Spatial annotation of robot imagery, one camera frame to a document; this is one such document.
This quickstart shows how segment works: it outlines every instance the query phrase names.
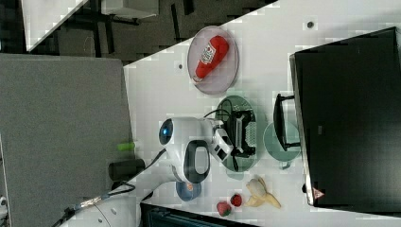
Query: white table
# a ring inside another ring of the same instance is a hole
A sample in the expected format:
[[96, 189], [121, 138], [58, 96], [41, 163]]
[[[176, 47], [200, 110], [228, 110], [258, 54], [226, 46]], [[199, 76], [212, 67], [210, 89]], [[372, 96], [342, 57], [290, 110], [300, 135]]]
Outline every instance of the white table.
[[[312, 29], [306, 28], [309, 21], [315, 23]], [[276, 95], [292, 91], [290, 54], [389, 26], [401, 26], [401, 1], [282, 0], [221, 26], [234, 35], [238, 45], [240, 64], [233, 88], [243, 91], [259, 111], [257, 143], [264, 156], [242, 181], [228, 178], [225, 168], [212, 159], [211, 172], [202, 183], [199, 198], [183, 202], [175, 192], [175, 184], [166, 183], [155, 190], [147, 203], [219, 218], [218, 201], [227, 201], [235, 192], [247, 200], [251, 194], [245, 184], [259, 175], [282, 209], [268, 204], [241, 207], [227, 219], [257, 226], [399, 226], [401, 219], [397, 218], [308, 206], [301, 191], [301, 157], [288, 170], [279, 170], [278, 162], [260, 146], [262, 132], [272, 122]], [[226, 97], [204, 95], [192, 85], [186, 68], [190, 43], [191, 40], [176, 44], [125, 67], [132, 133], [140, 144], [136, 155], [147, 164], [162, 149], [158, 131], [168, 117], [202, 117]], [[288, 109], [292, 113], [293, 104]]]
[[88, 0], [21, 0], [26, 51], [31, 51]]

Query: cable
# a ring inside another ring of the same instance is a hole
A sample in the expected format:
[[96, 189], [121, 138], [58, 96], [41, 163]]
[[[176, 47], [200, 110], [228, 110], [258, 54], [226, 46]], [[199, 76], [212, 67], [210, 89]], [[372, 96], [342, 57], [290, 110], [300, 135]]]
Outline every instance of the cable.
[[208, 115], [210, 115], [210, 114], [213, 114], [213, 113], [216, 113], [216, 112], [225, 112], [225, 113], [227, 113], [227, 114], [230, 114], [230, 113], [228, 113], [228, 111], [226, 111], [226, 110], [223, 110], [223, 109], [216, 109], [216, 110], [213, 110], [212, 112], [209, 112], [207, 115], [205, 115], [204, 117], [206, 117], [206, 116], [208, 116]]
[[123, 193], [128, 193], [128, 192], [131, 192], [131, 191], [135, 190], [135, 186], [132, 185], [132, 184], [129, 184], [129, 183], [126, 183], [126, 182], [123, 182], [122, 184], [124, 184], [126, 186], [129, 186], [130, 189], [126, 189], [126, 190], [122, 190], [122, 191], [118, 191], [118, 192], [114, 192], [114, 193], [109, 193], [107, 195], [109, 197], [111, 197], [111, 196], [115, 196], [115, 195], [119, 195], [119, 194], [123, 194]]
[[133, 191], [133, 190], [135, 189], [135, 185], [132, 185], [132, 184], [130, 184], [130, 183], [122, 182], [122, 184], [124, 184], [124, 185], [126, 185], [126, 186], [129, 186], [130, 189], [126, 189], [126, 190], [122, 190], [122, 191], [118, 191], [118, 192], [113, 192], [113, 193], [107, 193], [107, 194], [105, 194], [105, 195], [103, 195], [103, 196], [101, 196], [101, 197], [96, 197], [96, 198], [91, 199], [91, 200], [89, 200], [89, 201], [84, 201], [84, 202], [82, 202], [82, 203], [79, 203], [79, 204], [75, 205], [74, 208], [67, 207], [67, 208], [64, 210], [64, 215], [62, 216], [62, 218], [60, 218], [56, 223], [54, 223], [54, 224], [52, 225], [52, 227], [60, 226], [64, 221], [67, 221], [67, 220], [70, 219], [72, 216], [74, 216], [74, 215], [76, 214], [76, 212], [77, 212], [78, 210], [80, 210], [82, 207], [90, 206], [90, 205], [95, 205], [95, 203], [97, 203], [97, 202], [99, 202], [99, 201], [106, 200], [106, 199], [108, 199], [108, 198], [110, 198], [110, 197], [112, 197], [112, 196], [115, 196], [115, 195], [119, 195], [119, 194], [123, 194], [123, 193], [128, 193], [128, 192], [131, 192], [131, 191]]

